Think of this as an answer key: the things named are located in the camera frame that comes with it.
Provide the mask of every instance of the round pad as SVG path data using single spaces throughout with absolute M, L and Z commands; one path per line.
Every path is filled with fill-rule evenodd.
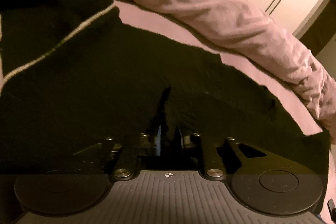
M 278 193 L 292 191 L 299 184 L 296 176 L 280 170 L 272 170 L 263 173 L 259 178 L 259 182 L 267 190 Z
M 16 197 L 28 211 L 44 216 L 78 213 L 94 205 L 107 191 L 106 176 L 83 161 L 47 165 L 39 166 L 39 171 L 44 169 L 41 175 L 20 175 L 16 179 Z
M 311 208 L 322 194 L 320 177 L 310 169 L 300 174 L 288 170 L 261 170 L 248 174 L 244 168 L 232 177 L 236 197 L 250 208 L 271 215 L 292 215 Z

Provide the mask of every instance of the ribbed rubber mat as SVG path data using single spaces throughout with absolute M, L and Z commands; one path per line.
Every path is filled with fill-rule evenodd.
M 322 224 L 312 213 L 269 217 L 238 203 L 221 182 L 197 171 L 141 171 L 116 182 L 97 206 L 77 215 L 49 218 L 25 214 L 17 224 Z

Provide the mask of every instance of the crosshair marking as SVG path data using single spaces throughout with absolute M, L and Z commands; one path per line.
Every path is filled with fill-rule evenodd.
M 173 175 L 172 173 L 166 173 L 166 174 L 164 174 L 164 176 L 168 177 L 168 178 L 171 178 L 172 176 L 175 176 L 175 175 Z

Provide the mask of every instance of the white stripe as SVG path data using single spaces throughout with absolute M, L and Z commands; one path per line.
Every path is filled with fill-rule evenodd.
M 3 86 L 6 84 L 6 82 L 8 82 L 9 79 L 11 79 L 14 75 L 18 74 L 21 71 L 24 71 L 26 69 L 28 69 L 29 67 L 31 67 L 32 65 L 36 64 L 37 62 L 43 60 L 44 58 L 46 58 L 47 56 L 49 56 L 50 54 L 52 54 L 56 49 L 58 49 L 60 46 L 62 46 L 65 42 L 67 42 L 70 38 L 74 37 L 77 33 L 79 33 L 80 31 L 84 30 L 88 25 L 90 25 L 92 22 L 94 22 L 97 18 L 99 18 L 102 15 L 107 14 L 109 11 L 111 11 L 116 5 L 113 3 L 110 6 L 108 6 L 107 8 L 105 8 L 104 10 L 98 12 L 97 14 L 93 15 L 92 17 L 88 18 L 87 20 L 85 20 L 84 22 L 82 22 L 74 31 L 72 31 L 67 37 L 65 37 L 60 43 L 58 43 L 54 48 L 52 48 L 49 52 L 47 52 L 46 54 L 40 56 L 39 58 L 21 66 L 16 68 L 15 70 L 12 70 L 11 72 L 9 72 L 5 78 L 3 79 L 2 83 L 0 83 L 0 95 L 1 95 L 1 90 L 3 88 Z

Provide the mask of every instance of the pink bedsheet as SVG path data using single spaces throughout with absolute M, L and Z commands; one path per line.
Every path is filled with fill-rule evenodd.
M 209 40 L 172 17 L 149 11 L 129 0 L 115 0 L 115 2 L 120 9 L 120 18 L 125 24 L 165 35 L 180 43 L 219 53 L 224 64 L 234 66 L 255 80 L 258 84 L 267 86 L 281 101 L 284 108 L 291 114 L 305 135 L 312 135 L 322 131 L 305 105 L 300 101 L 298 96 L 287 87 L 287 84 L 264 71 L 243 55 L 214 46 Z M 333 224 L 327 207 L 327 201 L 331 198 L 336 200 L 336 172 L 334 158 L 331 152 L 329 152 L 328 186 L 321 212 L 322 219 L 328 224 Z

